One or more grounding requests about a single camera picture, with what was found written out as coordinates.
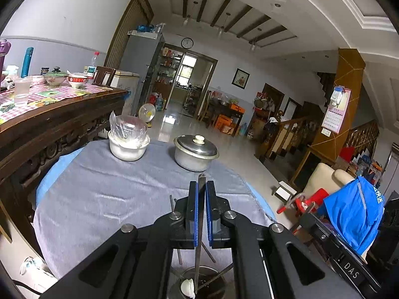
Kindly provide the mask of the grey table cloth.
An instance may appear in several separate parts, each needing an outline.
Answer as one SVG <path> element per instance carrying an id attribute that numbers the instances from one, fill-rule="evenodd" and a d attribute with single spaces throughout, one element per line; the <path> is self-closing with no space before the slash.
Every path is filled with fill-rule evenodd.
<path id="1" fill-rule="evenodd" d="M 175 148 L 151 143 L 137 161 L 114 157 L 108 141 L 61 156 L 36 190 L 34 232 L 55 277 L 63 277 L 122 225 L 151 225 L 188 195 L 198 173 L 179 166 Z"/>

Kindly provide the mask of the red patterned bowl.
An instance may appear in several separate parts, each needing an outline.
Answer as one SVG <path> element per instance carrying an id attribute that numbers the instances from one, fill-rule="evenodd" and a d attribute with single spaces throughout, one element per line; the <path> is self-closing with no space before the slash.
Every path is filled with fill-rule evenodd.
<path id="1" fill-rule="evenodd" d="M 73 88 L 80 88 L 87 83 L 87 77 L 79 73 L 68 74 L 68 83 Z"/>

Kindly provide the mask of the grey refrigerator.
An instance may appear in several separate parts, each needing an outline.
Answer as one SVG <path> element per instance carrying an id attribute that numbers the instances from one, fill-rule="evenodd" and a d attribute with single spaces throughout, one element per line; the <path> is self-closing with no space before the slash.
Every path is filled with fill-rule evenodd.
<path id="1" fill-rule="evenodd" d="M 163 45 L 162 33 L 132 30 L 128 35 L 127 45 L 119 68 L 139 75 L 137 87 L 133 92 L 133 115 L 137 115 L 140 106 L 148 98 Z"/>

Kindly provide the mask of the round wall clock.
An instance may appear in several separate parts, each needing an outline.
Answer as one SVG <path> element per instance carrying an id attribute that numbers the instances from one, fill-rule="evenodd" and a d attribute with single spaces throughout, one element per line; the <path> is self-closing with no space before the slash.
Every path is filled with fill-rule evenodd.
<path id="1" fill-rule="evenodd" d="M 184 49 L 191 49 L 194 46 L 194 40 L 189 37 L 185 37 L 181 41 L 181 46 Z"/>

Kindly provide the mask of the purple water bottle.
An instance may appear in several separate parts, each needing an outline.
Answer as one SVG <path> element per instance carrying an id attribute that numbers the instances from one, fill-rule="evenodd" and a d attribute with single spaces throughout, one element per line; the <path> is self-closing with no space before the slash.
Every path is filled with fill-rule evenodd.
<path id="1" fill-rule="evenodd" d="M 4 80 L 5 74 L 3 74 L 3 67 L 6 55 L 11 49 L 11 43 L 7 39 L 0 39 L 0 74 L 1 81 Z"/>

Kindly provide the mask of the blue jacket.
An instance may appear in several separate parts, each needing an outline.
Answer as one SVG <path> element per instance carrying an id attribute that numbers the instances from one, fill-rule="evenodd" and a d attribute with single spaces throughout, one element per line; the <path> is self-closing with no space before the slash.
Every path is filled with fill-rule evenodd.
<path id="1" fill-rule="evenodd" d="M 384 204 L 384 195 L 360 176 L 324 198 L 317 214 L 327 217 L 340 237 L 361 255 L 377 236 Z"/>

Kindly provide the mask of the wall calendar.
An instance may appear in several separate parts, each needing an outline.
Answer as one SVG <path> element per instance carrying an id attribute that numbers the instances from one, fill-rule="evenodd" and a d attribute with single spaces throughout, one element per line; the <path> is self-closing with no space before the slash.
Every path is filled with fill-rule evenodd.
<path id="1" fill-rule="evenodd" d="M 321 124 L 322 133 L 330 136 L 332 132 L 338 134 L 350 101 L 351 90 L 343 86 L 335 87 Z"/>

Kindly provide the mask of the white plastic spoon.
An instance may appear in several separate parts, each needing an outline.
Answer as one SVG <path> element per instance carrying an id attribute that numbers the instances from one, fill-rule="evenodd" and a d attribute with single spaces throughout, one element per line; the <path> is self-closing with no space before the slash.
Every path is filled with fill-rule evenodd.
<path id="1" fill-rule="evenodd" d="M 194 287 L 194 280 L 193 279 L 185 279 L 180 286 L 181 292 L 184 296 L 195 299 L 195 287 Z"/>

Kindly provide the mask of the red child chair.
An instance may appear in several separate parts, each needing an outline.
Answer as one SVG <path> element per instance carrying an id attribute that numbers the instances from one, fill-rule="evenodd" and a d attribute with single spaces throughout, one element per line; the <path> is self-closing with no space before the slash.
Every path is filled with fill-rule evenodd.
<path id="1" fill-rule="evenodd" d="M 277 210 L 277 214 L 281 214 L 285 210 L 290 207 L 293 207 L 296 210 L 296 217 L 300 218 L 302 215 L 306 213 L 315 213 L 319 207 L 323 204 L 325 198 L 329 196 L 329 193 L 323 189 L 318 189 L 312 196 L 309 198 L 301 192 L 295 195 L 293 198 L 290 198 L 285 205 Z"/>

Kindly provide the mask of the small white fan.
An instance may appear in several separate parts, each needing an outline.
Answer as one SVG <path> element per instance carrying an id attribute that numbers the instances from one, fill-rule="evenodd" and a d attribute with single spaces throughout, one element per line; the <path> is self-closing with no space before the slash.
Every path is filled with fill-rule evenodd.
<path id="1" fill-rule="evenodd" d="M 139 119 L 146 123 L 147 127 L 151 127 L 151 121 L 156 115 L 156 108 L 151 103 L 146 103 L 142 105 L 139 109 L 138 116 Z"/>

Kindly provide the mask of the clear plastic water bottle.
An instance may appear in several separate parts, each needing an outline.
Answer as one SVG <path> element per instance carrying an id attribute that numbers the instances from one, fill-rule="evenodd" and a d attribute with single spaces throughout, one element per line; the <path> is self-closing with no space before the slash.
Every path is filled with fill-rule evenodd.
<path id="1" fill-rule="evenodd" d="M 91 62 L 87 66 L 86 75 L 89 80 L 94 79 L 95 71 L 97 68 L 97 60 L 98 60 L 99 55 L 100 55 L 99 51 L 95 51 L 93 54 L 93 57 L 91 59 Z"/>

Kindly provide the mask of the blue thermos bottle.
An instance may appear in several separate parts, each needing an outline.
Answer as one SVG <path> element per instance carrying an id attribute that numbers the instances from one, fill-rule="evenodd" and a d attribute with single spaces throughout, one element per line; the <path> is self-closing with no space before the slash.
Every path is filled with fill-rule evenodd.
<path id="1" fill-rule="evenodd" d="M 24 61 L 22 64 L 21 75 L 20 75 L 22 78 L 25 78 L 28 76 L 33 51 L 34 51 L 33 47 L 29 47 L 26 49 Z"/>

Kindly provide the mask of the dark carved wooden sideboard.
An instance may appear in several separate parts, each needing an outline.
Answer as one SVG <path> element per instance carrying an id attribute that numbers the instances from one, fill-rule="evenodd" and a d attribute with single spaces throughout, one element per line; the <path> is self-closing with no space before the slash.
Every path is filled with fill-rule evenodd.
<path id="1" fill-rule="evenodd" d="M 64 99 L 1 124 L 1 217 L 40 252 L 28 197 L 50 166 L 109 127 L 111 113 L 122 112 L 128 93 L 117 88 Z"/>

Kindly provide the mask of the framed wall picture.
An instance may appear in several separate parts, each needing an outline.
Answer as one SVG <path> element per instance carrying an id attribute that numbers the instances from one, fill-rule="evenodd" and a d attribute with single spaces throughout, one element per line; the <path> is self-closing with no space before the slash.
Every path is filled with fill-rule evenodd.
<path id="1" fill-rule="evenodd" d="M 249 73 L 237 68 L 232 81 L 232 85 L 244 89 L 246 87 L 249 77 L 250 77 Z"/>

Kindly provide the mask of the dark wooden side table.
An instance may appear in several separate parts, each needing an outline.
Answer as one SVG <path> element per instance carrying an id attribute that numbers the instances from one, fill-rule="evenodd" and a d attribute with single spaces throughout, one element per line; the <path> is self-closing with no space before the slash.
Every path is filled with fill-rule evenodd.
<path id="1" fill-rule="evenodd" d="M 198 119 L 206 127 L 213 127 L 224 134 L 235 136 L 240 128 L 245 109 L 234 103 L 223 103 L 218 99 L 211 99 L 204 106 Z"/>

